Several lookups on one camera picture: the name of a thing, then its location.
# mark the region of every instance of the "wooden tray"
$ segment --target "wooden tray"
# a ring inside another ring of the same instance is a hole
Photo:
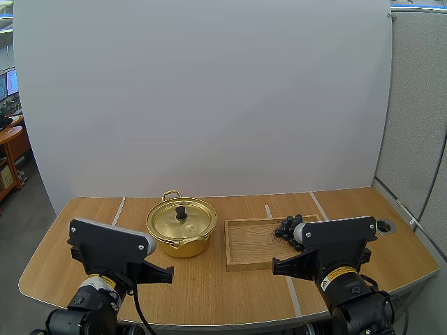
[[[321,221],[318,214],[303,215],[304,222]],[[273,232],[285,218],[248,218],[225,221],[226,271],[272,268],[272,258],[285,260],[298,252]]]

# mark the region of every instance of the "gold pot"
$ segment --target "gold pot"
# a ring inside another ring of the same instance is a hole
[[[176,193],[178,198],[166,199]],[[205,201],[183,198],[179,191],[165,192],[161,202],[147,215],[147,229],[158,239],[158,247],[169,256],[187,258],[203,252],[216,227],[215,210]]]

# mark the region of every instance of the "pot handle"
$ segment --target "pot handle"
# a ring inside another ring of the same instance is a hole
[[[166,196],[168,194],[173,194],[173,193],[176,193],[179,196],[179,198],[182,197],[182,194],[179,191],[177,191],[177,190],[170,190],[168,192],[163,193],[163,195],[161,196],[161,201],[165,201],[166,200]]]
[[[187,244],[193,243],[195,241],[200,241],[202,243],[206,243],[207,239],[205,237],[203,237],[202,235],[198,235],[198,236],[195,236],[195,237],[189,237],[188,239],[184,239],[179,244],[170,244],[170,246],[172,246],[173,248],[175,248],[177,250],[180,250],[181,248],[183,248]]]

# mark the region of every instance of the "desk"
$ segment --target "desk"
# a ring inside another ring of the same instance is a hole
[[[19,158],[31,148],[31,143],[29,142],[27,127],[25,126],[23,115],[19,115],[16,120],[8,124],[6,129],[15,126],[21,126],[23,128],[23,132],[9,144],[11,157],[14,161],[16,161],[17,158]]]
[[[0,201],[3,200],[3,198],[6,197],[6,195],[10,193],[14,187],[21,187],[19,176],[17,175],[17,170],[15,169],[14,160],[11,157],[9,145],[14,138],[20,136],[22,131],[22,127],[12,127],[4,129],[0,132],[0,145],[3,145],[2,154],[6,157],[6,160],[0,162],[0,167],[7,163],[14,179],[14,182],[6,190],[0,190]]]
[[[156,329],[248,334],[290,327],[328,314],[315,284],[310,281],[273,276],[270,270],[226,272],[224,221],[265,218],[265,205],[273,217],[301,213],[330,219],[373,215],[392,220],[397,232],[377,235],[377,241],[368,243],[371,261],[361,271],[375,279],[381,289],[411,288],[426,281],[439,268],[409,226],[372,187],[202,199],[216,209],[218,218],[208,249],[187,259],[172,258],[160,250],[147,258],[160,267],[175,267],[172,285],[140,285],[138,290],[142,311],[149,322],[156,324]],[[81,263],[71,259],[66,243],[70,220],[84,217],[111,224],[117,217],[117,226],[146,232],[147,213],[160,201],[126,198],[119,211],[121,198],[71,200],[25,269],[19,282],[20,292],[55,306],[66,306],[86,279]],[[139,321],[132,299],[124,301],[118,317]]]

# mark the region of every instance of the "lid knob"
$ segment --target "lid knob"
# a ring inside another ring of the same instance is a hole
[[[175,218],[178,221],[183,221],[188,217],[188,214],[186,214],[186,209],[184,208],[184,206],[178,206],[175,209],[175,212],[177,213],[177,215],[175,216]]]

